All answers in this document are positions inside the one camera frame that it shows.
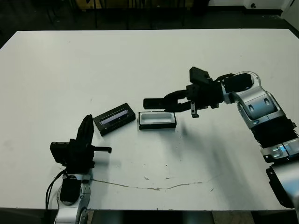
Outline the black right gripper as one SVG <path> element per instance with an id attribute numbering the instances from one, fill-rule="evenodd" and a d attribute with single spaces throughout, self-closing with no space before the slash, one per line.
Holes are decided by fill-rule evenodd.
<path id="1" fill-rule="evenodd" d="M 187 98 L 190 102 L 177 103 L 179 99 Z M 197 110 L 218 108 L 224 101 L 222 85 L 220 82 L 212 81 L 209 83 L 199 82 L 186 87 L 186 90 L 174 91 L 164 97 L 167 103 L 176 103 L 167 105 L 165 112 L 184 112 L 191 109 L 193 118 L 198 118 Z"/>

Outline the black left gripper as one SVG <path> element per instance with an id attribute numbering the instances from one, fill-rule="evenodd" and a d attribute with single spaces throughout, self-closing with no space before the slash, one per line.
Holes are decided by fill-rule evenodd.
<path id="1" fill-rule="evenodd" d="M 94 168 L 94 152 L 112 152 L 111 147 L 91 145 L 94 134 L 93 117 L 86 115 L 82 120 L 76 140 L 70 139 L 66 155 L 66 172 L 68 174 L 88 174 Z"/>

